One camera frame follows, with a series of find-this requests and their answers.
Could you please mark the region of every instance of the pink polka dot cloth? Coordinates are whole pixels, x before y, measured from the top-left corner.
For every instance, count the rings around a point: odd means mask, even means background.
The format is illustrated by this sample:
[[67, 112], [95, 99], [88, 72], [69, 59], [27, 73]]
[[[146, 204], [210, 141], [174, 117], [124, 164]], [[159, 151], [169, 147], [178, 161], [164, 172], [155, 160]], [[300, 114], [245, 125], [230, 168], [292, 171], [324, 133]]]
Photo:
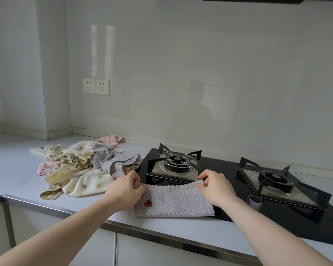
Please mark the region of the pink polka dot cloth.
[[58, 161], [45, 161], [38, 165], [37, 175], [42, 176], [48, 174], [49, 171], [53, 170], [54, 166]]
[[115, 135], [109, 135], [109, 136], [104, 136], [100, 139], [98, 139], [98, 142], [103, 142], [107, 144], [108, 146], [113, 146], [113, 147], [119, 147], [119, 141], [122, 139], [121, 136], [115, 136]]

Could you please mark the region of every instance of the electrical socket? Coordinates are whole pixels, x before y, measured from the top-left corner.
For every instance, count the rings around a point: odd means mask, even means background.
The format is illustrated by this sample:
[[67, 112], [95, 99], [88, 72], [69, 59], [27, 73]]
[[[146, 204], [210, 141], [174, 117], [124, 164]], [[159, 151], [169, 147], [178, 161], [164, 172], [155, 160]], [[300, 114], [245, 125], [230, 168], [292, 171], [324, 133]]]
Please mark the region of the electrical socket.
[[110, 95], [110, 80], [96, 80], [96, 94]]
[[83, 78], [83, 91], [85, 93], [95, 93], [95, 80], [92, 78]]

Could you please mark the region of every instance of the white countertop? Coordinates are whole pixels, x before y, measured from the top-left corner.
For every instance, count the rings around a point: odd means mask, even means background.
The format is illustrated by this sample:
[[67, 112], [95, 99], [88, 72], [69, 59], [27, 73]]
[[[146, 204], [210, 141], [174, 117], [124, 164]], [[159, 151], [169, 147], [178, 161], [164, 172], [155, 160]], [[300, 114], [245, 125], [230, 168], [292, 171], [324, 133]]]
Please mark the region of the white countertop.
[[[83, 198], [61, 195], [54, 201], [43, 201], [39, 197], [40, 192], [46, 187], [46, 183], [42, 177], [36, 176], [36, 170], [38, 164], [44, 159], [32, 155], [29, 151], [30, 148], [47, 144], [70, 146], [82, 140], [91, 140], [91, 138], [72, 134], [52, 141], [43, 141], [0, 133], [0, 195], [9, 194], [71, 211], [79, 211], [100, 199], [103, 195]], [[128, 154], [141, 154], [141, 157], [144, 158], [151, 148], [121, 144], [121, 149]], [[301, 181], [333, 194], [333, 179], [293, 174]], [[195, 219], [133, 219], [130, 211], [116, 213], [109, 219], [171, 236], [256, 255], [233, 222], [208, 217]], [[303, 240], [333, 261], [333, 245], [307, 239]]]

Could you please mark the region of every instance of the stove burner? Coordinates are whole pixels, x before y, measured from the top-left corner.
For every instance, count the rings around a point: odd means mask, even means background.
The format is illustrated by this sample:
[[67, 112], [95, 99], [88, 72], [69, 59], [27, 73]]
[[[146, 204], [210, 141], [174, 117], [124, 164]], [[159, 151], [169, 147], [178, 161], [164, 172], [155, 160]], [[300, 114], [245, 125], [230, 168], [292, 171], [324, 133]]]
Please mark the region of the stove burner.
[[171, 152], [170, 154], [172, 156], [166, 155], [169, 159], [164, 162], [165, 169], [174, 173], [186, 173], [190, 170], [190, 165], [188, 164], [190, 155], [177, 152]]
[[294, 188], [294, 183], [284, 174], [272, 170], [261, 170], [258, 180], [264, 186], [279, 189], [284, 193], [291, 193]]

